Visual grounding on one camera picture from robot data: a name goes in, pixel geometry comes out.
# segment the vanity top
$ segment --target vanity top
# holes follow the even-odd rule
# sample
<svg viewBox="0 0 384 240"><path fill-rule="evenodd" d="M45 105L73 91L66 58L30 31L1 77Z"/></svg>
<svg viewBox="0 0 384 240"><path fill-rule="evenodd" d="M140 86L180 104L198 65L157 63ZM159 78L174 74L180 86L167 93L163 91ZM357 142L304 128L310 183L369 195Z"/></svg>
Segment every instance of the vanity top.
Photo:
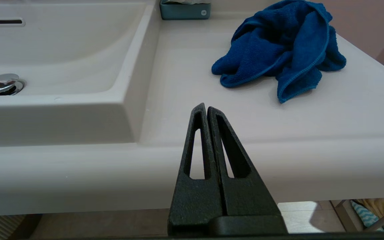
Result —
<svg viewBox="0 0 384 240"><path fill-rule="evenodd" d="M201 102L225 113L276 201L384 197L384 66L337 36L346 67L284 104L271 77L224 88L210 69L243 19L161 23L137 143L0 148L0 214L168 208Z"/></svg>

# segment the tissue box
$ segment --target tissue box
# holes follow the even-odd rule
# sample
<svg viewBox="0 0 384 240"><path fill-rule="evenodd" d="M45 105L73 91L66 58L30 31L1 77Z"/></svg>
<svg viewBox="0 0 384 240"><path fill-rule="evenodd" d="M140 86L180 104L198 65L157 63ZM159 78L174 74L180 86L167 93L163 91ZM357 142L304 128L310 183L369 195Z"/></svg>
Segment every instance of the tissue box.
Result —
<svg viewBox="0 0 384 240"><path fill-rule="evenodd" d="M209 4L172 4L160 1L161 17L164 20L180 19L207 19L210 17L211 3Z"/></svg>

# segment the blue microfiber cloth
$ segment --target blue microfiber cloth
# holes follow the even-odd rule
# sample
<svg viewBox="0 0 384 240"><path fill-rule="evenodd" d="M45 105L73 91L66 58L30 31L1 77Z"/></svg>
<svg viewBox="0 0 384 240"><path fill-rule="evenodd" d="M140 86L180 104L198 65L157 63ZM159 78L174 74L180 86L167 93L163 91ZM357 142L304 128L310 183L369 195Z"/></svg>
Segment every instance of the blue microfiber cloth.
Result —
<svg viewBox="0 0 384 240"><path fill-rule="evenodd" d="M284 0L236 29L226 56L211 71L224 87L235 87L262 75L276 76L281 103L313 88L322 71L340 70L346 58L337 48L332 16L322 3Z"/></svg>

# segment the floor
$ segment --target floor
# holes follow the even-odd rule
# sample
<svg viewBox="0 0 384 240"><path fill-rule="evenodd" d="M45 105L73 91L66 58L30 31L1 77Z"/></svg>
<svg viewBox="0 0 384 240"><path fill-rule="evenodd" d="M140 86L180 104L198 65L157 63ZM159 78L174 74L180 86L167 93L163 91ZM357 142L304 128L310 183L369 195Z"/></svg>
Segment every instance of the floor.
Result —
<svg viewBox="0 0 384 240"><path fill-rule="evenodd" d="M329 201L279 203L288 232L344 231ZM44 214L31 239L165 236L168 209Z"/></svg>

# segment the wall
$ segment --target wall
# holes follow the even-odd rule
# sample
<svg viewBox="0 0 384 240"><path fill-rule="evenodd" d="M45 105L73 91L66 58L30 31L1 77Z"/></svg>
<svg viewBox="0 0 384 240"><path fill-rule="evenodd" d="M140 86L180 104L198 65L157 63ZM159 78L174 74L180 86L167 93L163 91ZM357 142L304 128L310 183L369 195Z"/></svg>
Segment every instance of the wall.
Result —
<svg viewBox="0 0 384 240"><path fill-rule="evenodd" d="M384 64L384 0L315 0L333 15L337 33Z"/></svg>

